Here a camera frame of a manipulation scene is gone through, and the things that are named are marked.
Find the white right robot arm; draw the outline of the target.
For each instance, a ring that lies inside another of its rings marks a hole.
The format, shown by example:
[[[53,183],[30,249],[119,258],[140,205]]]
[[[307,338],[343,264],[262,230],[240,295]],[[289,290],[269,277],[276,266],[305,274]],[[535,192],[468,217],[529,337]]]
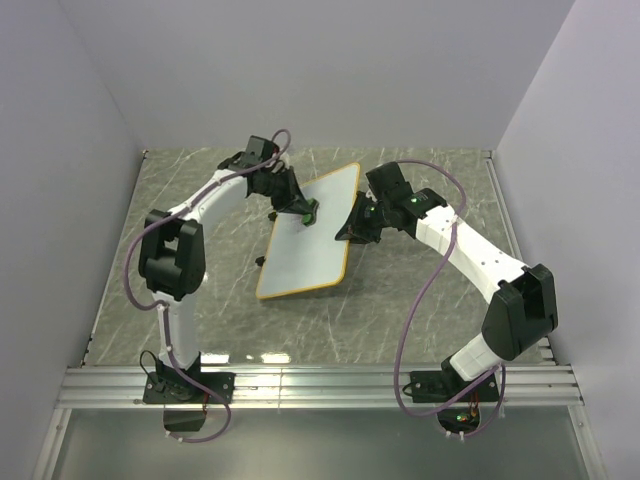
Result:
[[[369,190],[358,192],[336,237],[377,243],[385,228],[408,234],[441,254],[476,287],[488,308],[480,332],[445,359],[436,373],[435,399],[466,398],[495,369],[519,357],[558,326],[555,281],[542,264],[528,266],[492,244],[462,218],[466,197],[451,206],[430,188],[415,190],[401,162],[366,174]]]

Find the yellow framed whiteboard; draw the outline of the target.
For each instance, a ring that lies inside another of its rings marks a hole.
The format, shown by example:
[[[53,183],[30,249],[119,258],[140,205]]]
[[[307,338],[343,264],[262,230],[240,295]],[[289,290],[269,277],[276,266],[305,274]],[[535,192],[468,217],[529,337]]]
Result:
[[[256,297],[272,299],[338,285],[345,276],[349,242],[336,234],[345,224],[358,192],[360,165],[351,163],[301,186],[318,201],[316,220],[280,214],[261,267]]]

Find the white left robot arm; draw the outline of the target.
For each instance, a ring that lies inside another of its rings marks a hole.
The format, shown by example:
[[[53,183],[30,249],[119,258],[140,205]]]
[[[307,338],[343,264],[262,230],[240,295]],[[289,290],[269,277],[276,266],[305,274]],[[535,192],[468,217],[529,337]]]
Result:
[[[167,388],[180,402],[190,402],[206,386],[194,324],[195,294],[206,272],[205,233],[249,196],[270,200],[276,214],[299,216],[309,227],[319,203],[302,193],[294,170],[283,160],[286,145],[274,137],[251,136],[245,149],[223,160],[195,193],[167,210],[154,209],[145,219],[138,273],[158,311],[161,351],[153,388]]]

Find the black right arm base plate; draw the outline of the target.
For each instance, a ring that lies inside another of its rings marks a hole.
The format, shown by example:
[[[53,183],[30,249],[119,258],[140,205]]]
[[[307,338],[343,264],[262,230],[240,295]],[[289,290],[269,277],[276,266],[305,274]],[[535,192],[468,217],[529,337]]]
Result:
[[[471,384],[454,374],[442,371],[414,370],[409,373],[409,383],[402,387],[402,394],[413,403],[442,404]],[[499,387],[495,374],[491,374],[472,392],[467,393],[460,402],[496,402],[499,399]]]

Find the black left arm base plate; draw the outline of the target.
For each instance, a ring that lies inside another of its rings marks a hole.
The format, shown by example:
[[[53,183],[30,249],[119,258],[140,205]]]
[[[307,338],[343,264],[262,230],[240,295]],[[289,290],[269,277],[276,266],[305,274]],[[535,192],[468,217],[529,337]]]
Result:
[[[181,377],[164,379],[151,373],[144,389],[142,402],[149,405],[222,404],[232,400],[235,384],[234,373],[202,373],[196,381],[217,394],[212,396]]]

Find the green whiteboard eraser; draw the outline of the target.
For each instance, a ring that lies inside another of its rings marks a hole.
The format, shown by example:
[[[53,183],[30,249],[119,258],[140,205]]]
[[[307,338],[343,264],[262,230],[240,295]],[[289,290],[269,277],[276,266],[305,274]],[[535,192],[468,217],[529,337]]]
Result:
[[[307,201],[307,203],[308,203],[308,209],[302,215],[301,223],[305,227],[310,227],[316,222],[319,202],[314,198],[310,198]]]

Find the aluminium mounting rail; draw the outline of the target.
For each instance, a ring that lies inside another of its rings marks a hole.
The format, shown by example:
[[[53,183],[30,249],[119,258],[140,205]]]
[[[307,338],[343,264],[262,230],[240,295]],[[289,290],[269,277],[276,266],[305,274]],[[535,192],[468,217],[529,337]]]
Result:
[[[205,367],[235,374],[234,409],[394,409],[389,365],[236,365]],[[59,409],[196,409],[200,401],[169,404],[148,399],[147,376],[137,367],[69,369],[55,406]],[[568,366],[507,368],[507,407],[578,406],[584,403]]]

